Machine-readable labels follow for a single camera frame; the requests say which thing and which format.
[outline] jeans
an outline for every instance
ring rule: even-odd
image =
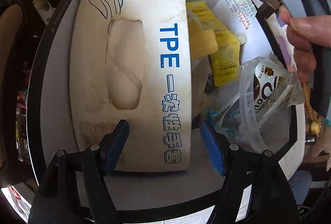
[[[308,171],[296,171],[289,180],[297,205],[302,205],[312,184],[312,175]]]

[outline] plastic wrapper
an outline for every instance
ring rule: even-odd
[[[296,73],[270,57],[242,64],[240,80],[226,85],[227,92],[218,90],[219,99],[227,96],[229,101],[216,101],[207,114],[217,132],[249,144],[256,152],[269,149],[260,134],[267,120],[290,105],[303,103]]]

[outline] white box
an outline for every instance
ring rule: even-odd
[[[117,170],[188,169],[185,0],[81,0],[72,35],[70,102],[80,151],[126,119],[130,134]]]

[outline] screw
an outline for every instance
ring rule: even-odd
[[[231,144],[231,145],[230,145],[230,149],[236,151],[236,150],[239,149],[239,146],[236,145],[236,144]]]
[[[63,155],[64,155],[64,153],[66,153],[63,149],[61,149],[61,150],[59,150],[57,153],[56,153],[56,155],[58,156],[58,157],[62,157]]]
[[[99,145],[98,144],[93,144],[93,145],[90,146],[90,149],[92,151],[98,150],[99,149]]]
[[[273,153],[270,151],[270,150],[266,150],[264,152],[264,154],[267,156],[267,157],[272,157]]]

